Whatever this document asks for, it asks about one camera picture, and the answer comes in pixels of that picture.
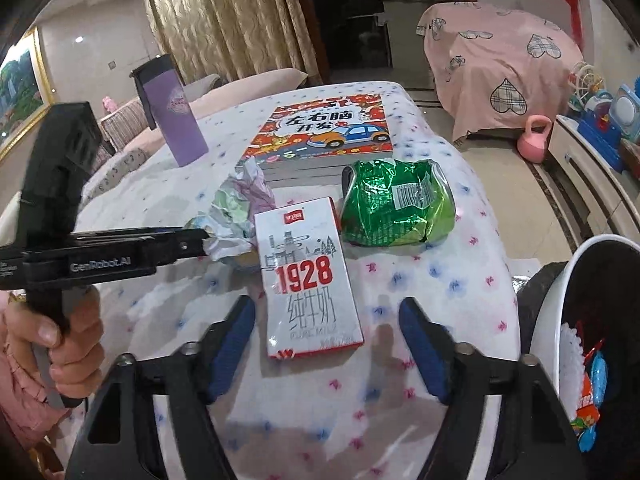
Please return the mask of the left hand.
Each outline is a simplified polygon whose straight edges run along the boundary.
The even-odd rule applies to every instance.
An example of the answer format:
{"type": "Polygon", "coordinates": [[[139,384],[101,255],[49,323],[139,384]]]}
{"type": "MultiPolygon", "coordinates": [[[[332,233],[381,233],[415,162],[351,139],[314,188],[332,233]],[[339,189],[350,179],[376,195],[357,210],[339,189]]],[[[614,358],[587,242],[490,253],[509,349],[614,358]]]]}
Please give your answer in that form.
{"type": "Polygon", "coordinates": [[[87,288],[76,302],[66,333],[8,292],[2,292],[1,304],[9,354],[32,379],[41,379],[32,353],[36,344],[49,351],[50,377],[62,396],[82,399],[96,391],[102,382],[104,349],[100,294],[95,287],[87,288]]]}

